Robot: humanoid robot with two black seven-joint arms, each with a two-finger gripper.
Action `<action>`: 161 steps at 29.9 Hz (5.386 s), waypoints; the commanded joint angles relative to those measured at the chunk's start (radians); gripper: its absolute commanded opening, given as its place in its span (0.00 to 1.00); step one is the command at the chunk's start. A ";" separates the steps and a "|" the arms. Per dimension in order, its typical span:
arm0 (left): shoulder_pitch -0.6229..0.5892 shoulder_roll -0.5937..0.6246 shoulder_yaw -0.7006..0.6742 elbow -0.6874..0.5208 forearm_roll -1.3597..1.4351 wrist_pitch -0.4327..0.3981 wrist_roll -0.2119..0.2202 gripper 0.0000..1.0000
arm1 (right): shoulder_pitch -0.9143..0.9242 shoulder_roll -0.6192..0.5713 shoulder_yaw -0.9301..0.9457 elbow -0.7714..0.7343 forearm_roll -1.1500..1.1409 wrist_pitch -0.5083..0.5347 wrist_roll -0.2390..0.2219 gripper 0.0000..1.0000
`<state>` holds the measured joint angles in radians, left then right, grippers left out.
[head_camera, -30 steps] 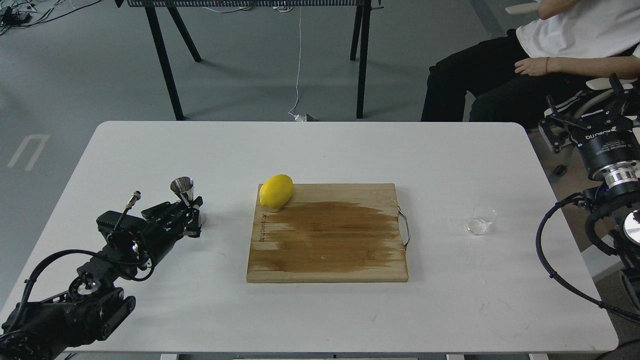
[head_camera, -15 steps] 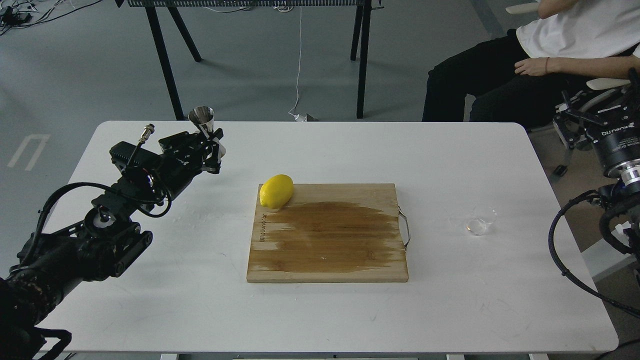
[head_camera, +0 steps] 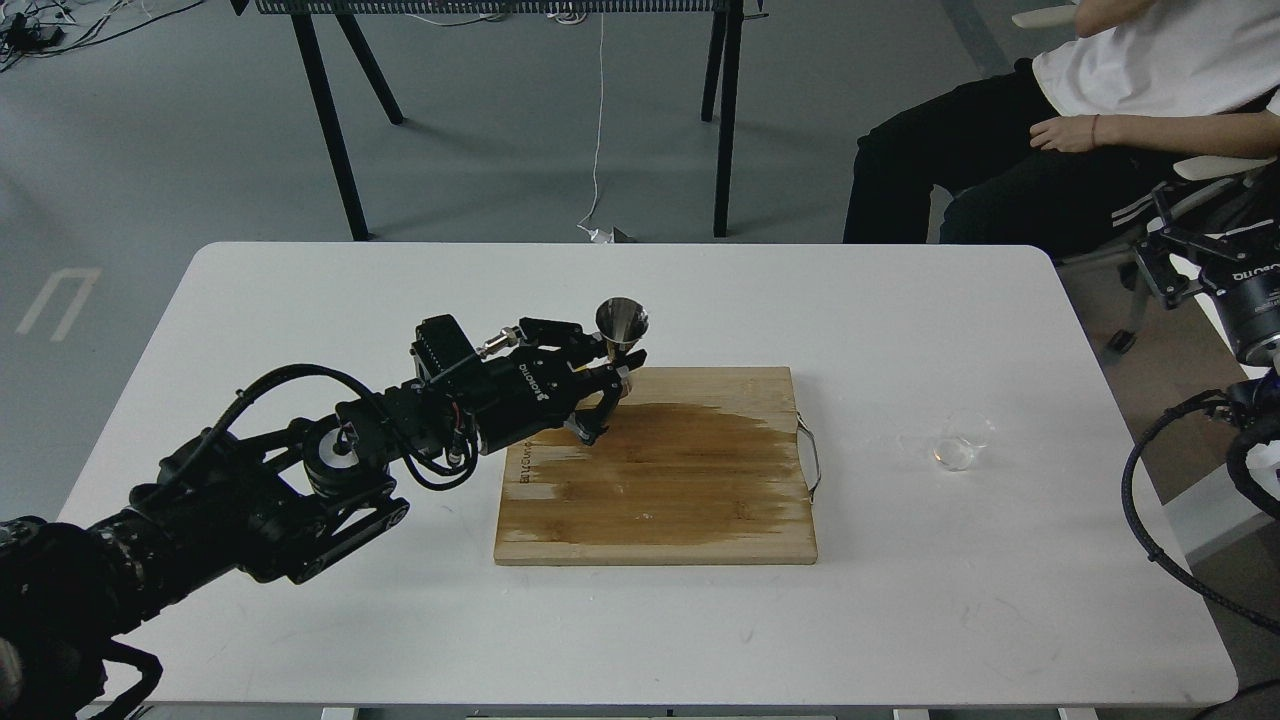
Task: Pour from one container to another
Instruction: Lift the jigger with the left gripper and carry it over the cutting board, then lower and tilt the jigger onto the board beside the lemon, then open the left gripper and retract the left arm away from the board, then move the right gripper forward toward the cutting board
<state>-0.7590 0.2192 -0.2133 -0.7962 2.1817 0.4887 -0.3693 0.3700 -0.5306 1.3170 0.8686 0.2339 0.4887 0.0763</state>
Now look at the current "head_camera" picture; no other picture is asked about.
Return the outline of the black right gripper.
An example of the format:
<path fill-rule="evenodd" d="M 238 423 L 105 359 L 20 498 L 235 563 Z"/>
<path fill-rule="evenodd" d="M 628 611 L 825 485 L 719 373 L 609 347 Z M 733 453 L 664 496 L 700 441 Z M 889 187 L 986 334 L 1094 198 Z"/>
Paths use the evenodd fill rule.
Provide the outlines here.
<path fill-rule="evenodd" d="M 1279 169 L 1267 165 L 1217 179 L 1166 179 L 1151 195 L 1149 236 L 1134 247 L 1138 275 L 1165 310 L 1211 296 L 1235 359 L 1271 366 L 1279 337 Z M 1196 250 L 1170 232 L 1228 241 L 1229 258 L 1204 252 L 1199 281 L 1175 269 Z"/>

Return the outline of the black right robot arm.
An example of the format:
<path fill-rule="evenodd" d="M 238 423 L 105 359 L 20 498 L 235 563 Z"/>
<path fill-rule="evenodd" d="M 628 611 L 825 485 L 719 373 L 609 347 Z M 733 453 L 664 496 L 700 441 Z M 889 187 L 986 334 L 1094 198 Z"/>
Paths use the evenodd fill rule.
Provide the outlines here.
<path fill-rule="evenodd" d="M 1219 334 L 1252 375 L 1165 410 L 1135 438 L 1123 469 L 1123 512 L 1148 559 L 1169 575 L 1270 633 L 1277 620 L 1194 578 L 1187 564 L 1277 518 L 1277 161 L 1193 158 L 1151 195 L 1155 213 L 1132 243 L 1132 320 L 1149 300 L 1174 309 L 1197 299 L 1212 307 Z M 1229 424 L 1222 462 L 1167 507 L 1180 548 L 1169 553 L 1137 509 L 1134 473 L 1146 447 L 1188 415 Z"/>

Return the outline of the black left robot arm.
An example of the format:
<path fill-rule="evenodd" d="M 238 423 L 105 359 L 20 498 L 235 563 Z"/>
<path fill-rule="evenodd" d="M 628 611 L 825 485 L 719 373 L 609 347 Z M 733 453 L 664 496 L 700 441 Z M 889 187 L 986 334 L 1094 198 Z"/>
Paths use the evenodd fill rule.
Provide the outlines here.
<path fill-rule="evenodd" d="M 641 305 L 609 299 L 596 332 L 524 318 L 474 345 L 451 315 L 419 324 L 416 375 L 381 392 L 328 366 L 273 369 L 91 527 L 3 523 L 3 716 L 73 719 L 108 664 L 140 679 L 101 712 L 127 719 L 163 665 L 122 637 L 232 570 L 305 583 L 398 524 L 393 462 L 424 488 L 463 484 L 483 455 L 564 427 L 584 445 L 646 359 Z"/>

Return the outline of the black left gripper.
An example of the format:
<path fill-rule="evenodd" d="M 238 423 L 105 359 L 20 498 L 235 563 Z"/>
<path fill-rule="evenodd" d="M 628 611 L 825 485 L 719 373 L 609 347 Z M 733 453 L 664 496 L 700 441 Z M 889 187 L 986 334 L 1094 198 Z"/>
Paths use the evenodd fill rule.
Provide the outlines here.
<path fill-rule="evenodd" d="M 630 393 L 630 374 L 646 350 L 608 359 L 605 341 L 581 324 L 525 316 L 520 342 L 483 363 L 486 393 L 470 409 L 480 452 L 494 454 L 550 429 L 567 429 L 586 446 Z"/>

